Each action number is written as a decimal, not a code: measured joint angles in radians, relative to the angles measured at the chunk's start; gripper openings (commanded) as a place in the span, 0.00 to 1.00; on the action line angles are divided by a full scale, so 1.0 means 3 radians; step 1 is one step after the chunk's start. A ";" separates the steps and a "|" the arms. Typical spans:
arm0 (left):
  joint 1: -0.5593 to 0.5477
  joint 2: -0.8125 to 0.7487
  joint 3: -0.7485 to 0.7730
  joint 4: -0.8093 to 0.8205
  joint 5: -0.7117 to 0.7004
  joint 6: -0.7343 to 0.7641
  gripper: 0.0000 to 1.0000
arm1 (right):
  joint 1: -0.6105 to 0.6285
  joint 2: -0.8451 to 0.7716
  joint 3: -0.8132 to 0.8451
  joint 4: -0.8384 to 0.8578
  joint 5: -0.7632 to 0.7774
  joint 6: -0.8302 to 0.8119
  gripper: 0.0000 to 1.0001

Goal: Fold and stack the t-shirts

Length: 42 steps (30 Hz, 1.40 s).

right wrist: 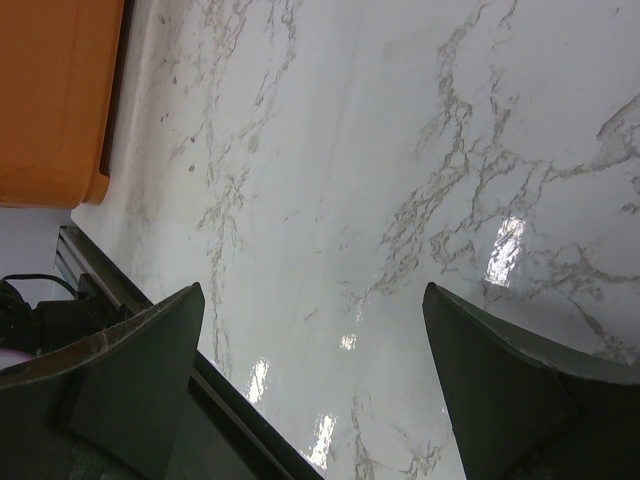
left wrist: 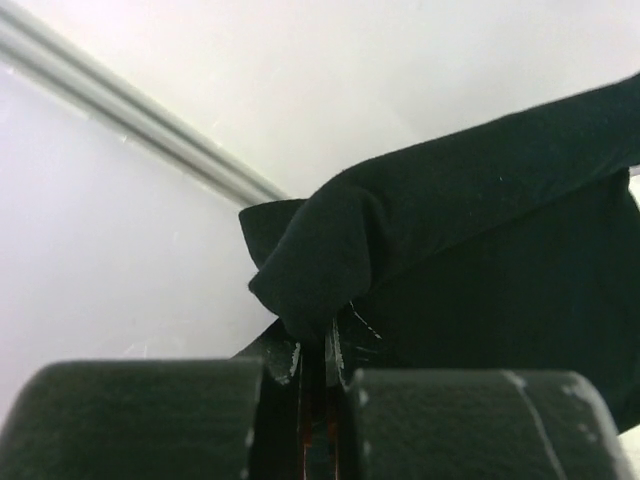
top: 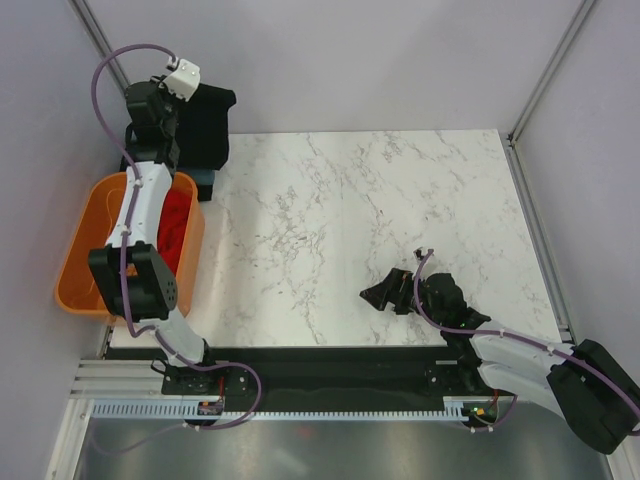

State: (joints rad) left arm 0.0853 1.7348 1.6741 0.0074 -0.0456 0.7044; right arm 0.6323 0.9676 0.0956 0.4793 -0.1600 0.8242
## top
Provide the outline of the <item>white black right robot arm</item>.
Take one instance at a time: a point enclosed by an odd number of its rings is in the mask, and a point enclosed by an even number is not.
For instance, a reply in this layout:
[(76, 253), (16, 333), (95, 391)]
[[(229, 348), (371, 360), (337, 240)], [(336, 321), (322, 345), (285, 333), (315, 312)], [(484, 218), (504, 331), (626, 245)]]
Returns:
[(507, 329), (469, 306), (449, 273), (416, 280), (394, 268), (359, 295), (378, 311), (391, 307), (436, 324), (458, 356), (458, 381), (469, 393), (488, 387), (529, 400), (603, 454), (639, 433), (639, 386), (595, 341), (547, 343)]

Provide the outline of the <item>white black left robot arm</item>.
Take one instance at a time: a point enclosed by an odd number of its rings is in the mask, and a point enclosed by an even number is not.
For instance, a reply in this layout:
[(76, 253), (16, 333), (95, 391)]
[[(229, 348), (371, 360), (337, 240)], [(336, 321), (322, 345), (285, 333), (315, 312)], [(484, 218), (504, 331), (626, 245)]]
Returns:
[(162, 208), (176, 173), (179, 106), (187, 95), (170, 89), (165, 76), (125, 91), (130, 124), (118, 142), (126, 167), (125, 192), (105, 244), (88, 265), (108, 311), (124, 319), (133, 338), (152, 337), (164, 356), (158, 373), (165, 395), (207, 395), (219, 369), (205, 360), (207, 343), (178, 307), (175, 274), (157, 248)]

